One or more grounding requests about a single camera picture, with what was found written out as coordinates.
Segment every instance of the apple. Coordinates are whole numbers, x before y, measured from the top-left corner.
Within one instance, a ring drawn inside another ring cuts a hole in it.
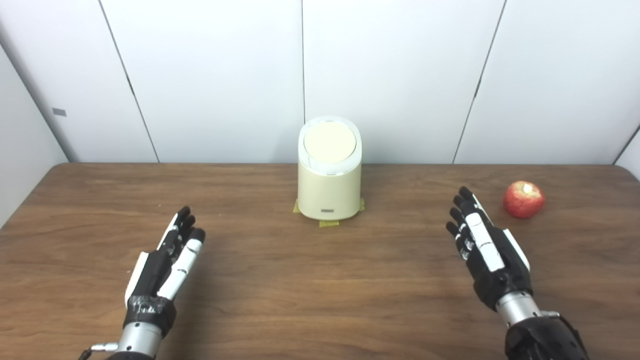
[[[517,218],[530,218],[545,203],[545,196],[540,188],[528,181],[516,181],[509,185],[504,194],[504,209]]]

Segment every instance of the metal wrist cylinder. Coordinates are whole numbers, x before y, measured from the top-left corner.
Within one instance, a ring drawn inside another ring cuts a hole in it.
[[[531,295],[525,291],[512,291],[498,300],[495,309],[507,327],[536,316],[542,316]]]
[[[131,322],[122,330],[116,352],[139,352],[155,358],[162,340],[162,330],[152,323]]]

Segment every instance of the white wall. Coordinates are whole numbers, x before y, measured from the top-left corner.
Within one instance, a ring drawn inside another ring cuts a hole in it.
[[[640,1],[508,1],[456,163],[613,163],[638,64]]]
[[[292,162],[338,115],[368,163],[612,163],[640,2],[507,2],[474,100],[504,3],[103,0],[150,137],[98,0],[0,0],[0,42],[77,161]]]
[[[67,161],[0,47],[0,227],[49,169]]]
[[[504,0],[303,0],[306,119],[368,163],[451,163]]]
[[[300,0],[103,6],[160,161],[296,161]]]
[[[631,171],[636,179],[640,180],[640,135],[634,136],[625,152],[616,161],[616,165]]]
[[[157,161],[98,0],[0,0],[0,42],[72,160]]]

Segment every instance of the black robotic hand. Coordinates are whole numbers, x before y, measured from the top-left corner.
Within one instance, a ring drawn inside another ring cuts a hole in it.
[[[92,352],[113,352],[107,360],[153,360],[161,340],[173,327],[173,300],[202,248],[205,233],[193,227],[196,218],[188,206],[172,218],[155,251],[142,252],[125,291],[127,315],[117,343],[94,344]]]
[[[579,333],[559,313],[541,311],[533,300],[529,261],[508,229],[495,227],[476,196],[464,186],[447,223],[482,303],[508,326],[509,360],[588,360]]]

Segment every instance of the wood grain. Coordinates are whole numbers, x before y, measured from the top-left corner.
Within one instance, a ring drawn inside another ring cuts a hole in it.
[[[501,207],[519,179],[547,196],[530,220]],[[621,168],[367,165],[366,210],[319,228],[292,213],[295,165],[66,164],[0,230],[0,358],[117,341],[138,253],[188,204],[207,241],[159,359],[503,359],[444,229],[463,184],[592,359],[640,357],[640,184]]]

